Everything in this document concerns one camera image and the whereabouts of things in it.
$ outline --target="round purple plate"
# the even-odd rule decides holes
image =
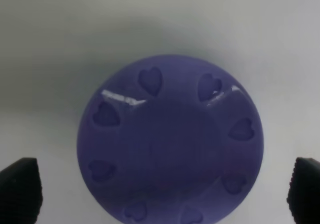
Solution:
[[[83,179],[125,224],[213,224],[252,188],[263,158],[244,88],[203,60],[156,56],[107,80],[78,133]]]

